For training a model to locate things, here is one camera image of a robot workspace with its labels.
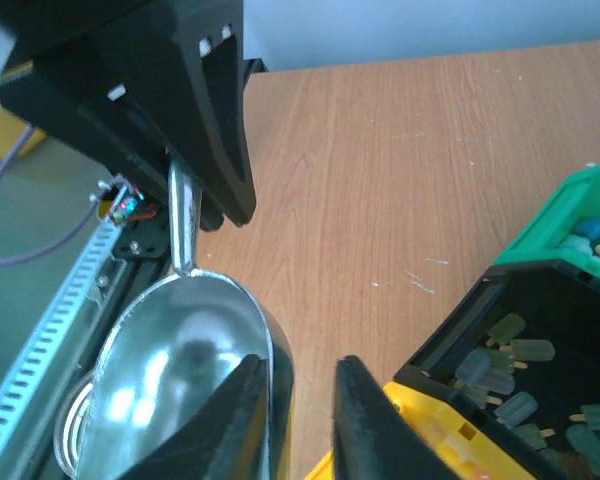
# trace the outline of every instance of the scoop handle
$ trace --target scoop handle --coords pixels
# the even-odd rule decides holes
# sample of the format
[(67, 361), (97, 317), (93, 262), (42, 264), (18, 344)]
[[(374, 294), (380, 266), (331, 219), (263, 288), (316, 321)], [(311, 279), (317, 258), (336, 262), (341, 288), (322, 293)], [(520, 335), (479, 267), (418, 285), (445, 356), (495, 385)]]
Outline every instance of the scoop handle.
[(202, 192), (182, 160), (169, 167), (169, 229), (173, 270), (181, 277), (196, 268), (196, 241)]

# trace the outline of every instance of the tabletop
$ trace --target tabletop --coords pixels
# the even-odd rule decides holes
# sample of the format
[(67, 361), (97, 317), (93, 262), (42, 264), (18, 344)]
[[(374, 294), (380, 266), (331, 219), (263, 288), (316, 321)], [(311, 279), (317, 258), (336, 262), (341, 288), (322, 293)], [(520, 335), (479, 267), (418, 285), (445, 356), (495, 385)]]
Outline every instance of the tabletop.
[(383, 385), (564, 178), (600, 163), (600, 42), (249, 81), (258, 207), (203, 235), (294, 354), (292, 478), (330, 448), (336, 360)]

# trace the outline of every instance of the metal scoop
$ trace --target metal scoop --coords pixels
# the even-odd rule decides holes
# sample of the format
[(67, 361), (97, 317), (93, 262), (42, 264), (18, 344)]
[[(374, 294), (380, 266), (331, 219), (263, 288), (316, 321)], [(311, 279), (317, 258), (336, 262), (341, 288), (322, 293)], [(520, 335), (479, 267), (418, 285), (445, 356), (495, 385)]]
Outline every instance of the metal scoop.
[(196, 415), (248, 354), (268, 365), (259, 476), (273, 478), (290, 434), (289, 345), (244, 287), (196, 267), (200, 191), (177, 160), (169, 172), (169, 214), (175, 273), (126, 309), (100, 352), (76, 478), (123, 474)]

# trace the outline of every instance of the wire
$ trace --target wire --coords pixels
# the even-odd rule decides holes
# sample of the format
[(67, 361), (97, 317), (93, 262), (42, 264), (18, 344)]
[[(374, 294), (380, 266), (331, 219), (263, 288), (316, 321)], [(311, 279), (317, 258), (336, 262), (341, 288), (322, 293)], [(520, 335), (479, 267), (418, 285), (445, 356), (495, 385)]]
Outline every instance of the wire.
[[(34, 131), (35, 131), (35, 127), (33, 125), (31, 125), (31, 124), (27, 125), (27, 127), (24, 129), (24, 131), (20, 135), (20, 138), (18, 138), (16, 143), (13, 145), (13, 147), (11, 147), (11, 150), (9, 151), (9, 153), (7, 153), (7, 155), (4, 157), (4, 159), (0, 162), (0, 180), (2, 180), (2, 177), (4, 176), (7, 169), (11, 166), (13, 161), (18, 157), (20, 150), (22, 150), (22, 147), (24, 147), (24, 145), (29, 141), (29, 139), (31, 138), (31, 135), (33, 135)], [(113, 177), (111, 179), (111, 181), (109, 182), (109, 184), (107, 184), (107, 185), (100, 183), (98, 185), (100, 187), (100, 192), (97, 195), (91, 196), (91, 198), (90, 198), (91, 205), (89, 206), (87, 213), (82, 217), (82, 219), (77, 223), (76, 226), (74, 226), (71, 230), (69, 230), (65, 235), (63, 235), (60, 239), (56, 240), (54, 243), (47, 245), (46, 247), (43, 247), (39, 250), (35, 250), (33, 252), (29, 252), (29, 253), (25, 253), (25, 254), (21, 254), (21, 255), (14, 255), (11, 257), (0, 258), (0, 266), (8, 267), (11, 265), (18, 265), (21, 263), (31, 262), (33, 260), (43, 257), (44, 255), (51, 253), (54, 250), (62, 247), (69, 240), (71, 240), (80, 230), (82, 230), (82, 228), (87, 224), (87, 222), (89, 221), (91, 216), (98, 209), (98, 205), (100, 204), (102, 197), (108, 191), (108, 189), (111, 188), (111, 185), (125, 186), (128, 189), (133, 189), (133, 186), (121, 175), (116, 175), (115, 177)]]

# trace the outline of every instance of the blue ball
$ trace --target blue ball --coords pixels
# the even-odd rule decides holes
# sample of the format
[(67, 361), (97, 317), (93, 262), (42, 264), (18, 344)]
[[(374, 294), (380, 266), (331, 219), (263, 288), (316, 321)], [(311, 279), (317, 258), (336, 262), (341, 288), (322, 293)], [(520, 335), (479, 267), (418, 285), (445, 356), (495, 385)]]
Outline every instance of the blue ball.
[(592, 242), (600, 240), (600, 218), (599, 217), (588, 217), (580, 220), (573, 229), (573, 233), (586, 237)]

